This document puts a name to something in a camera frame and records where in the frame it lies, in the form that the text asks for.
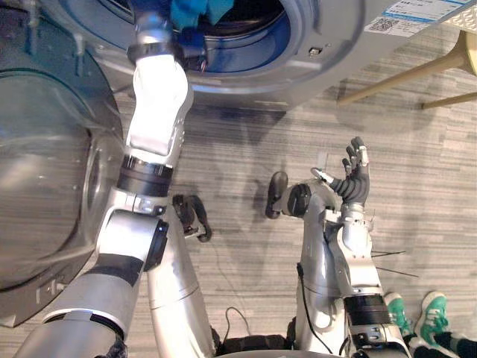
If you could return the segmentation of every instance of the chair leg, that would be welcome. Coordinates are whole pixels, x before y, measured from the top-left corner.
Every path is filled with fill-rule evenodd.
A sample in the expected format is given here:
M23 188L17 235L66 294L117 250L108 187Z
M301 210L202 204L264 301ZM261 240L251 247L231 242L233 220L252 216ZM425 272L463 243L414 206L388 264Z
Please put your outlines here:
M406 81L421 78L423 76L430 75L436 72L442 72L445 69L452 69L455 67L463 66L466 63L465 54L459 51L451 51L444 57L440 57L436 60L424 63L421 66L410 69L408 71L399 73L391 78L383 80L377 84L366 87L351 95L344 96L338 99L338 104L348 104L354 101L358 101L361 98L368 97L377 92L386 90L391 87L395 87Z
M472 101L473 99L477 99L477 92L467 93L466 95L457 95L456 97L445 98L439 101L422 103L421 107L423 110L427 110L428 108L442 107L448 104L468 102Z

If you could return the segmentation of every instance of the wooden floor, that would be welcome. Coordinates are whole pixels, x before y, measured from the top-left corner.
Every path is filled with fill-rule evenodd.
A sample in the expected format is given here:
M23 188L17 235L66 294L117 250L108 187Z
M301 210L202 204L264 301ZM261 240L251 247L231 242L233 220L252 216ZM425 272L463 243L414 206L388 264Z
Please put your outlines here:
M438 289L449 298L452 328L477 339L477 103L422 111L420 101L475 92L476 78L459 70L404 84L337 108L336 98L445 54L457 39L451 28L430 29L389 57L370 64L286 113L194 108L174 176L174 193L197 193L215 231L212 241L189 241L210 322L223 336L224 311L236 306L252 333L285 334L294 316L303 223L266 220L268 181L286 170L291 182L323 164L341 174L348 141L369 146L376 250L406 250L376 265L383 286L400 292L417 319L420 300ZM125 120L133 102L117 97ZM0 328L0 357L11 357L42 313L22 326ZM230 336L245 334L232 313ZM157 357L145 282L129 339L129 357Z

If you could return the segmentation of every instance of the sticker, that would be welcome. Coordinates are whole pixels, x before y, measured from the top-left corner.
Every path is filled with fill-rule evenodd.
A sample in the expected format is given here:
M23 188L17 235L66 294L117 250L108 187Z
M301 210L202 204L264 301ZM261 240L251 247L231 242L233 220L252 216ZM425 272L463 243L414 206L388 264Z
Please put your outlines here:
M435 22L463 5L446 0L403 0L389 7L382 15L416 22Z
M386 9L366 32L410 37L471 0L402 0Z
M367 32L378 34L410 37L427 28L429 23L414 22L408 20L393 19L390 17L376 17L364 28Z

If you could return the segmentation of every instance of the qr code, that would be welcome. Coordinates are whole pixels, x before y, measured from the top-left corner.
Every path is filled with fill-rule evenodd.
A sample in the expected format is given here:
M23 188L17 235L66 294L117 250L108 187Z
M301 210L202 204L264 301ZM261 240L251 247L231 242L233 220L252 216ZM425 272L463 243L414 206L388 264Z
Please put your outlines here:
M386 32L387 30L395 26L395 24L397 24L398 22L399 20L381 18L371 25L370 31Z

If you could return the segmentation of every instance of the green sneaker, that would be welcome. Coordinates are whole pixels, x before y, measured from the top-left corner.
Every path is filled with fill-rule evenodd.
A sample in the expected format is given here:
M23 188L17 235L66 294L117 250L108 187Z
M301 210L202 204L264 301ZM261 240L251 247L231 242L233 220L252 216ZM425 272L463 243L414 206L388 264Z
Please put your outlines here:
M434 335L446 332L449 322L446 318L447 298L441 292L430 292L423 300L423 311L414 332L432 347L440 347Z
M399 293L390 292L385 296L385 303L388 306L389 316L401 331L401 336L412 334L409 320L405 317L404 300Z

